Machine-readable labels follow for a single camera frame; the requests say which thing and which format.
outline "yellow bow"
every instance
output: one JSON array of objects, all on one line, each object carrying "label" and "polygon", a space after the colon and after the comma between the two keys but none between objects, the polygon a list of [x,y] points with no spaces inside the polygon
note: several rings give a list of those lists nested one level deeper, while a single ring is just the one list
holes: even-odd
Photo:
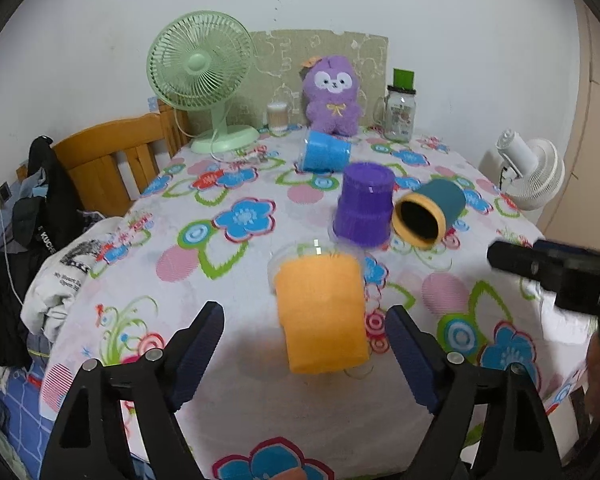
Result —
[{"label": "yellow bow", "polygon": [[340,117],[342,117],[342,111],[346,107],[347,107],[346,104],[341,104],[341,105],[327,105],[327,108],[332,111],[332,113],[331,113],[332,116],[334,116],[335,114],[338,114]]}]

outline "green lid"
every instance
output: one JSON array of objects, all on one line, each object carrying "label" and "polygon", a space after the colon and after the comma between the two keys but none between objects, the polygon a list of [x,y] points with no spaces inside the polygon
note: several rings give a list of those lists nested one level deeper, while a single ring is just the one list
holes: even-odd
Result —
[{"label": "green lid", "polygon": [[413,76],[414,73],[410,70],[394,68],[394,86],[404,90],[413,90]]}]

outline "blue cup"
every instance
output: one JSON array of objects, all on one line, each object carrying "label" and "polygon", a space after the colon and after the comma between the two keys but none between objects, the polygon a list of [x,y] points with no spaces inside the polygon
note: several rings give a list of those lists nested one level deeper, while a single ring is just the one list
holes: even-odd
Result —
[{"label": "blue cup", "polygon": [[351,158],[351,143],[328,134],[310,131],[298,159],[300,171],[342,171]]}]

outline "blue plaid fabric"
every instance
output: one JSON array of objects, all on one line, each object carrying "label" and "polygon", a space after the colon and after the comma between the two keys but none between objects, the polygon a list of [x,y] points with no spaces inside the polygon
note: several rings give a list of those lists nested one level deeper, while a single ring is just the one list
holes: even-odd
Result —
[{"label": "blue plaid fabric", "polygon": [[[34,362],[30,375],[42,380],[44,370]],[[40,468],[49,442],[53,422],[40,416],[38,397],[40,390],[27,381],[22,370],[14,370],[9,377],[7,394],[0,392],[0,398],[10,413],[7,436],[9,442],[24,462],[29,475],[34,480],[40,478]],[[155,480],[151,467],[133,458],[139,480]]]}]

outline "purple plush toy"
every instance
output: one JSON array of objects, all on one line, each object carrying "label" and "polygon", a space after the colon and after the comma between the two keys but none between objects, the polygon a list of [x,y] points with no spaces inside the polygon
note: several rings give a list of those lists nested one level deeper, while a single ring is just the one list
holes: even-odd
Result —
[{"label": "purple plush toy", "polygon": [[312,130],[347,137],[358,132],[358,80],[346,57],[323,57],[307,73],[302,89],[309,98],[306,117]]}]

